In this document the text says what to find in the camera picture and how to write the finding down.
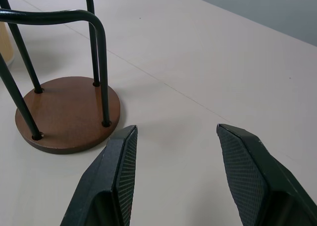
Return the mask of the beige paper cup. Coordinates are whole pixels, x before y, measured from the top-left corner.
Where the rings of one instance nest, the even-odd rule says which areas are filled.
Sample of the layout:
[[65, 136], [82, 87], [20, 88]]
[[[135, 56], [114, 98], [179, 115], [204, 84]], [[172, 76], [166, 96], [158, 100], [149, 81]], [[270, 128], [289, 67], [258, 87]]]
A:
[[4, 22], [0, 22], [0, 54], [6, 65], [10, 66], [14, 60], [14, 50]]

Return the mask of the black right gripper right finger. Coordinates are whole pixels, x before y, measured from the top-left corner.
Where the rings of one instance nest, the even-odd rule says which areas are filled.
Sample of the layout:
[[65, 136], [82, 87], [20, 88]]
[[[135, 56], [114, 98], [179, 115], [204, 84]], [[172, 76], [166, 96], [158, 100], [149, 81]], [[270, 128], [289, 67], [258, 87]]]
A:
[[228, 124], [216, 132], [243, 226], [317, 226], [317, 205], [256, 135]]

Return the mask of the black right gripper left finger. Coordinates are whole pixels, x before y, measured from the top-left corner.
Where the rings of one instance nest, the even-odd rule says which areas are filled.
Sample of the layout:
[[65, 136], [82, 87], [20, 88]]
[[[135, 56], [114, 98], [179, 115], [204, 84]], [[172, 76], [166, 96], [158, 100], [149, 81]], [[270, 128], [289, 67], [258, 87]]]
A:
[[115, 132], [81, 176], [60, 226], [130, 226], [137, 126]]

